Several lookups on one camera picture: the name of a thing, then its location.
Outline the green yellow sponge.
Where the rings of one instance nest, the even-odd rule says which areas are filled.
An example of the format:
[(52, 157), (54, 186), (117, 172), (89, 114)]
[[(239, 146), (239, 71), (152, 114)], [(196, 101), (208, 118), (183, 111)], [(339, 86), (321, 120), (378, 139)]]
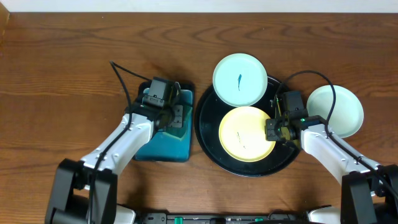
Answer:
[(165, 133), (171, 138), (182, 141), (185, 138), (185, 136), (189, 133), (189, 129), (186, 126), (183, 126), (181, 128), (166, 127)]

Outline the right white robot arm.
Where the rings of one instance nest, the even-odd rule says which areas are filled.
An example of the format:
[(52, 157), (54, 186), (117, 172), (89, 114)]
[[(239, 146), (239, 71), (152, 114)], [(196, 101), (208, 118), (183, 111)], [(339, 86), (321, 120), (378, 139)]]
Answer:
[(397, 223), (397, 166), (382, 166), (337, 136), (320, 116), (267, 119), (269, 141), (292, 142), (341, 185), (341, 207), (307, 213), (310, 223)]

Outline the yellow plate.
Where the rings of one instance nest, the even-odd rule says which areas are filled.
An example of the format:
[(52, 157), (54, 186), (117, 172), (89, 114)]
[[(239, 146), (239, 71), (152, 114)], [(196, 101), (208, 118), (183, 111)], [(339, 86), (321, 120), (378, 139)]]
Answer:
[(257, 162), (266, 158), (275, 142), (266, 139), (266, 120), (270, 116), (252, 106), (235, 108), (221, 120), (218, 136), (222, 148), (242, 162)]

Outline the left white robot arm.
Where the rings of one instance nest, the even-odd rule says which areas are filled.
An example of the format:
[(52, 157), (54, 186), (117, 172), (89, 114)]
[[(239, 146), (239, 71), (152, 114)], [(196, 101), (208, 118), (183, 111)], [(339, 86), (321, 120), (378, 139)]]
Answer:
[(46, 223), (134, 223), (134, 210), (118, 205), (118, 178), (146, 144), (181, 149), (160, 137), (187, 137), (190, 106), (153, 107), (134, 103), (117, 128), (79, 161), (64, 159), (57, 167)]

